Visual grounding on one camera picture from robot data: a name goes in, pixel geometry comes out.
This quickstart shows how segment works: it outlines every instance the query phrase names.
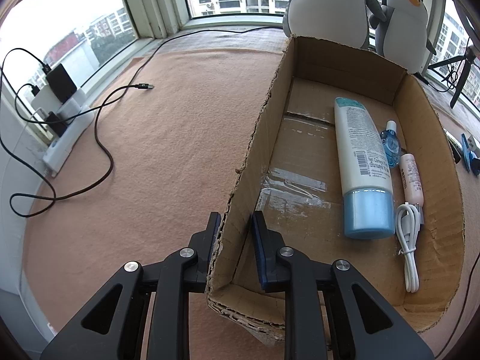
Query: penguin plush toy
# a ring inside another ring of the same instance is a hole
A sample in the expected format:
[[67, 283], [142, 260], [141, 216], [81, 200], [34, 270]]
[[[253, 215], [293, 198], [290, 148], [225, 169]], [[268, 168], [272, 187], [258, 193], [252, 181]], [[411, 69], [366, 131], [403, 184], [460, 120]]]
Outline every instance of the penguin plush toy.
[[290, 0], [283, 16], [283, 31], [327, 39], [351, 47], [368, 48], [367, 6], [385, 21], [377, 0]]
[[425, 47], [437, 55], [427, 38], [428, 13], [421, 0], [382, 0], [386, 21], [370, 15], [375, 29], [377, 54], [417, 73], [422, 66]]

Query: silver bolt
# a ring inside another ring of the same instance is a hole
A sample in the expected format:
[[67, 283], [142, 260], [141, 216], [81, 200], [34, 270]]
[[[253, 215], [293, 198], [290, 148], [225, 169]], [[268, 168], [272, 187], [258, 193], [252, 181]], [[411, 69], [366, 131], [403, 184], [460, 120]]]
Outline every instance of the silver bolt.
[[133, 272], [138, 269], [138, 262], [136, 261], [129, 261], [123, 266], [123, 269], [125, 269], [127, 272]]
[[350, 263], [348, 261], [345, 261], [344, 259], [339, 259], [336, 263], [335, 266], [337, 269], [340, 271], [348, 271], [350, 269]]
[[289, 246], [281, 247], [280, 254], [285, 257], [290, 257], [293, 255], [293, 249]]
[[195, 250], [193, 250], [191, 247], [184, 247], [182, 250], [180, 250], [180, 256], [182, 257], [191, 257], [195, 253]]

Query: blue cap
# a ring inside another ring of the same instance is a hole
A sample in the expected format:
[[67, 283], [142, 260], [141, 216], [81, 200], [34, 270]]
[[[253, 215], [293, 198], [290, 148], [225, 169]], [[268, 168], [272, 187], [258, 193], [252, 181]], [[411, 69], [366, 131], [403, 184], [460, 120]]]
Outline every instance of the blue cap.
[[379, 188], [359, 188], [343, 197], [345, 235], [379, 239], [395, 234], [393, 196]]

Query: barcode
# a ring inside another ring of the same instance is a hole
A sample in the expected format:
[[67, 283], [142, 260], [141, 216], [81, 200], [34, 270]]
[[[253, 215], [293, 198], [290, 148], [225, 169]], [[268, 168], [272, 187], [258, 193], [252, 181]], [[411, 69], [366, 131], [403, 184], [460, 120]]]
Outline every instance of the barcode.
[[356, 151], [358, 167], [361, 175], [370, 175], [370, 167], [368, 166], [367, 155], [364, 151]]

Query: small clear blue bottle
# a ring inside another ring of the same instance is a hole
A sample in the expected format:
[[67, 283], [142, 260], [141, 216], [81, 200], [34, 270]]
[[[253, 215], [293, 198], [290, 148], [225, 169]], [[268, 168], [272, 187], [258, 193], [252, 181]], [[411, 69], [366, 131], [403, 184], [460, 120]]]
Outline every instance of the small clear blue bottle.
[[388, 166], [395, 168], [400, 162], [400, 141], [397, 137], [397, 124], [393, 120], [387, 122], [387, 127], [380, 133], [383, 149], [387, 155]]

